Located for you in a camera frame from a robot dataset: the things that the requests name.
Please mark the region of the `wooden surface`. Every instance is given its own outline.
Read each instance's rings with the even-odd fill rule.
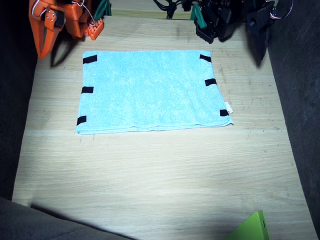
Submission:
[[[165,0],[158,0],[168,6]],[[113,16],[166,19],[167,12],[161,11],[153,0],[110,0]],[[179,4],[174,12],[173,19],[189,20],[191,11],[185,12]]]
[[[261,209],[271,239],[317,239],[268,53],[256,67],[244,27],[208,44],[191,21],[104,22],[58,66],[38,61],[13,200],[141,240],[223,239]],[[78,135],[87,50],[209,50],[235,124]]]

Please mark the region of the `orange plastic part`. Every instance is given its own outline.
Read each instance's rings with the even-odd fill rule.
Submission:
[[[32,7],[35,0],[29,2],[29,21],[35,42],[35,48],[40,59],[43,59],[51,51],[57,39],[58,33],[63,27],[56,27],[56,14],[54,10],[64,11],[63,8],[55,5],[55,0],[39,1],[34,9],[34,16],[32,16]],[[44,21],[40,17],[41,13],[46,9]]]
[[[60,4],[65,9],[65,27],[68,33],[78,38],[82,38],[89,18],[89,12],[84,11],[83,6],[78,4]],[[91,0],[85,1],[85,6],[91,11]]]
[[[96,21],[95,26],[88,25],[90,14],[84,9],[84,6],[81,6],[84,3],[83,0],[73,1],[78,4],[67,4],[63,1],[57,3],[56,0],[29,0],[29,21],[36,51],[40,59],[43,59],[52,51],[57,36],[64,25],[73,38],[90,36],[92,40],[96,40],[104,29],[104,22],[101,18]],[[84,4],[91,12],[92,0],[85,0]],[[64,13],[64,22],[61,23],[59,21],[62,26],[55,25],[57,20],[55,11]]]
[[[95,26],[88,25],[87,29],[84,31],[84,35],[86,37],[90,36],[91,40],[96,40],[99,34],[104,29],[104,21],[100,18],[98,21],[95,22]]]

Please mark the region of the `black velcro strip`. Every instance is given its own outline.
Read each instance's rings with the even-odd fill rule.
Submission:
[[[229,113],[226,109],[223,109],[223,110],[220,110],[220,116],[221,117],[229,116]]]
[[[78,126],[79,124],[85,123],[87,121],[87,116],[80,116],[78,117],[78,121],[76,122],[76,125]]]
[[[210,56],[205,56],[205,55],[200,54],[200,59],[204,59],[204,60],[208,61],[209,63],[211,63],[211,57]]]
[[[83,64],[90,64],[96,61],[98,61],[97,55],[87,56],[83,59]]]
[[[82,88],[82,94],[93,94],[94,93],[94,87],[93,86],[84,86]]]
[[[204,82],[206,87],[210,86],[211,84],[217,84],[217,81],[214,78],[205,80]]]

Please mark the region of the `towel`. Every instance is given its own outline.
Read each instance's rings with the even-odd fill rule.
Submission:
[[[78,134],[222,127],[226,109],[209,51],[83,53]]]

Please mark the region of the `green clip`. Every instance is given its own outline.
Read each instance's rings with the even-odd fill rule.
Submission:
[[[204,17],[202,16],[201,9],[198,4],[195,4],[192,7],[190,20],[194,21],[195,18],[196,18],[196,21],[201,29],[204,29],[207,27],[207,24],[204,20]]]
[[[252,214],[224,240],[270,240],[264,211]]]
[[[97,7],[93,19],[98,21],[103,16],[111,16],[111,5],[109,0],[102,0]]]

